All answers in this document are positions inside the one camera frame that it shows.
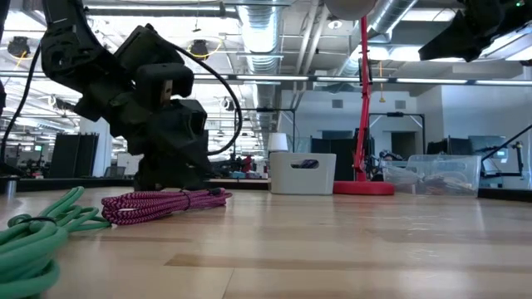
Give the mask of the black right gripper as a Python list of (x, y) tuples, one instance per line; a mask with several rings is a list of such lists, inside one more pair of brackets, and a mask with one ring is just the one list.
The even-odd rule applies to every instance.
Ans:
[(419, 51), (421, 61), (460, 58), (471, 62), (479, 58), (483, 47), (504, 19), (500, 0), (462, 0), (451, 24)]

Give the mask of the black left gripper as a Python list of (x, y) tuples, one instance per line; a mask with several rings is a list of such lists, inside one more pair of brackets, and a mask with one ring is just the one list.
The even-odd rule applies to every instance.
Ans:
[[(119, 69), (92, 81), (74, 111), (89, 120), (105, 119), (112, 135), (127, 140), (132, 154), (181, 154), (200, 160), (206, 112), (197, 103), (171, 99), (189, 96), (194, 84), (194, 73), (182, 57), (147, 24), (130, 34), (114, 58)], [(178, 161), (173, 178), (170, 171), (167, 159), (142, 159), (135, 191), (204, 189), (210, 166)]]

